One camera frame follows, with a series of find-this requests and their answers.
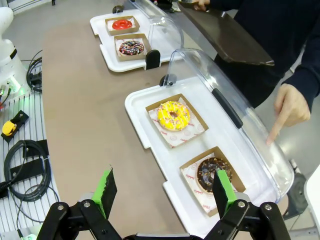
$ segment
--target black sleeve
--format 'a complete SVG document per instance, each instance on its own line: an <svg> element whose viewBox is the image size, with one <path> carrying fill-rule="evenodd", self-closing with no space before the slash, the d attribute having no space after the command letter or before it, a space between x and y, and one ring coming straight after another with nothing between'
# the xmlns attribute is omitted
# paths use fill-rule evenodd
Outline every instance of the black sleeve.
<svg viewBox="0 0 320 240"><path fill-rule="evenodd" d="M320 92L320 17L308 37L301 65L283 83L298 89L308 103L311 111L314 98Z"/></svg>
<svg viewBox="0 0 320 240"><path fill-rule="evenodd" d="M210 0L210 5L214 9L229 11L239 9L244 0Z"/></svg>

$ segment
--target robotic arm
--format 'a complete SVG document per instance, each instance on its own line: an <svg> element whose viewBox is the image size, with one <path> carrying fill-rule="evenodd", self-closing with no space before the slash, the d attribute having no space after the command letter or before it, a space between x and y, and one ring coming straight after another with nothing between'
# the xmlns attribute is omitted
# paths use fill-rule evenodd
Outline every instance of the robotic arm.
<svg viewBox="0 0 320 240"><path fill-rule="evenodd" d="M18 57L17 49L10 40L3 39L3 34L13 19L11 8L0 7L0 86L4 93L11 87L12 94L17 93L21 86L27 83L27 70Z"/></svg>
<svg viewBox="0 0 320 240"><path fill-rule="evenodd" d="M86 230L97 240L122 240L108 220L117 192L112 170L104 182L104 189L97 194L98 201L86 199L72 207L65 202L54 203L37 240L75 240L79 231ZM265 202L258 207L236 199L224 170L215 172L213 193L220 220L204 239L189 233L169 236L137 233L123 240L233 240L239 231L250 232L253 240L290 240L278 206Z"/></svg>

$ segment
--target black handle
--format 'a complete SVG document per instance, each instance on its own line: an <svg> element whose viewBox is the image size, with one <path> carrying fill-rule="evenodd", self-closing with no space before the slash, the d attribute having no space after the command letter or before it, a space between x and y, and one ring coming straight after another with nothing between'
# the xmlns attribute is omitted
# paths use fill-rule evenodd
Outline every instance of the black handle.
<svg viewBox="0 0 320 240"><path fill-rule="evenodd" d="M151 50L145 56L145 70L156 69L160 66L160 52L156 49Z"/></svg>
<svg viewBox="0 0 320 240"><path fill-rule="evenodd" d="M211 93L213 94L215 99L220 103L220 105L224 109L224 111L231 118L234 125L238 129L240 129L244 123L241 121L240 117L238 116L236 111L233 109L233 107L230 105L230 103L227 101L225 96L223 96L222 93L217 88L213 89L213 91Z"/></svg>
<svg viewBox="0 0 320 240"><path fill-rule="evenodd" d="M122 5L114 6L114 8L112 9L113 14L122 13L123 11L124 11L124 6Z"/></svg>

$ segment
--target red glazed donut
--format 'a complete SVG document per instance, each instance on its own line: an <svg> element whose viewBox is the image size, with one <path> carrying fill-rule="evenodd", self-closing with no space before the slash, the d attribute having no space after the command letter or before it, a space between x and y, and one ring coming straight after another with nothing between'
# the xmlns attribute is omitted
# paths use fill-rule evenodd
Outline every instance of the red glazed donut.
<svg viewBox="0 0 320 240"><path fill-rule="evenodd" d="M131 27L132 27L132 22L125 19L114 21L114 23L112 24L112 28L115 30L129 29Z"/></svg>

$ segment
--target yellow frosted donut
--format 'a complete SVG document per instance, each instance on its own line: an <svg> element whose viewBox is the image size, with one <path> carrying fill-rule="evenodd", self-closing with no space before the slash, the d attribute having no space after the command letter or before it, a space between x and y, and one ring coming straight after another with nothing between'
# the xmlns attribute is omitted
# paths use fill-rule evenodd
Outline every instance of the yellow frosted donut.
<svg viewBox="0 0 320 240"><path fill-rule="evenodd" d="M186 106L178 101L167 101L158 108L158 120L162 127L170 131L181 131L190 121Z"/></svg>

